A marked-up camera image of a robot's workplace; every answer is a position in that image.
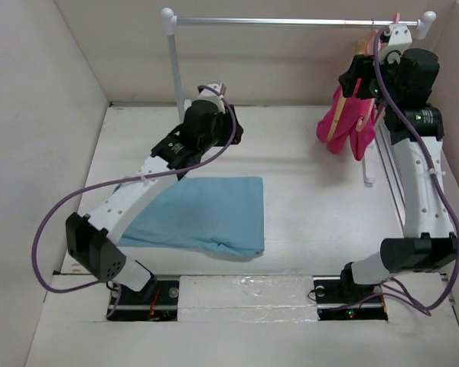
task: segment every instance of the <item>metal rod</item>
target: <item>metal rod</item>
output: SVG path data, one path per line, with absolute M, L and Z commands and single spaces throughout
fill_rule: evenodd
M 181 74 L 178 69 L 177 48 L 175 47 L 175 36 L 167 35 L 168 52 L 170 53 L 171 75 L 174 78 L 175 95 L 177 97 L 178 119 L 184 122 L 184 92 L 182 91 Z
M 393 21 L 347 21 L 338 19 L 189 18 L 176 17 L 176 25 L 287 25 L 290 27 L 384 28 Z M 400 21 L 417 28 L 418 21 Z

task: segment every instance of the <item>red wire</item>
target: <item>red wire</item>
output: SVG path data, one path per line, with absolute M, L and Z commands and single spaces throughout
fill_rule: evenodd
M 151 305 L 150 305 L 150 313 L 148 314 L 148 320 L 151 319 L 151 316 L 153 316 L 155 314 L 155 312 L 153 311 L 153 307 L 155 306 L 156 304 L 156 300 L 158 299 L 158 295 L 160 294 L 160 290 L 158 289 L 155 293 L 155 298 L 153 299 L 153 302 L 151 302 Z

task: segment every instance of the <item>screw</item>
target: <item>screw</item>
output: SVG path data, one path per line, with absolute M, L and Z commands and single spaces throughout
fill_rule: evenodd
M 178 288 L 172 287 L 168 290 L 168 296 L 170 298 L 177 298 L 178 297 Z
M 314 289 L 314 294 L 316 294 L 316 297 L 323 297 L 324 296 L 324 287 L 322 285 L 318 285 Z

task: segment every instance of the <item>fabric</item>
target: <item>fabric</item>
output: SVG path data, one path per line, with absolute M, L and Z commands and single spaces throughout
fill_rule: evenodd
M 370 117 L 365 122 L 363 129 L 361 131 L 357 131 L 357 122 L 360 118 L 367 115 L 369 100 L 358 99 L 355 97 L 347 98 L 333 138 L 328 141 L 328 132 L 330 131 L 330 127 L 334 119 L 335 109 L 341 95 L 342 88 L 339 86 L 335 90 L 334 104 L 332 105 L 330 111 L 328 111 L 324 118 L 318 122 L 316 135 L 322 143 L 327 144 L 328 150 L 334 154 L 342 150 L 345 145 L 345 141 L 350 137 L 350 148 L 352 149 L 353 156 L 356 160 L 360 161 L 366 152 L 367 145 L 369 145 L 369 143 L 376 137 L 373 124 L 376 113 L 372 111 Z
M 261 255 L 262 178 L 184 178 L 149 203 L 125 230 L 118 246 Z

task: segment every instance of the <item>folded towel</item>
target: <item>folded towel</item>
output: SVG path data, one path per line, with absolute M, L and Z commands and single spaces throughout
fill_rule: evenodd
M 263 223 L 261 177 L 184 178 L 149 203 L 118 246 L 257 256 L 264 250 Z

